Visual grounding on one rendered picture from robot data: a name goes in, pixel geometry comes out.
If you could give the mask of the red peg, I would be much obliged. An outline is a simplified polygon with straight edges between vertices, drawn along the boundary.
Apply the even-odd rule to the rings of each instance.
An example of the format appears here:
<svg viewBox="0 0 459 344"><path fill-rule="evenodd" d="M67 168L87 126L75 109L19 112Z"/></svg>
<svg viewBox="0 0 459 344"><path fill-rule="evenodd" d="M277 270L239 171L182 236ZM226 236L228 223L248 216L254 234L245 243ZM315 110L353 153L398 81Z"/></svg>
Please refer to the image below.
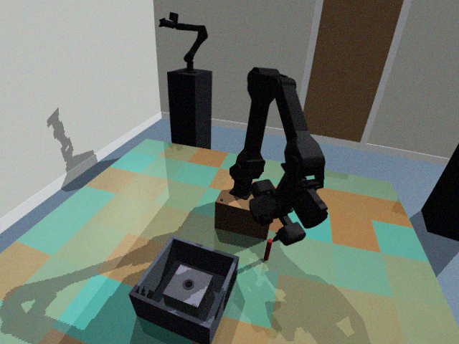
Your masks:
<svg viewBox="0 0 459 344"><path fill-rule="evenodd" d="M266 249L265 249L265 256L264 256L264 260L268 260L269 259L269 256L270 256L270 250L271 250L271 246L272 246L272 239L268 239L267 241L267 245L266 245Z"/></svg>

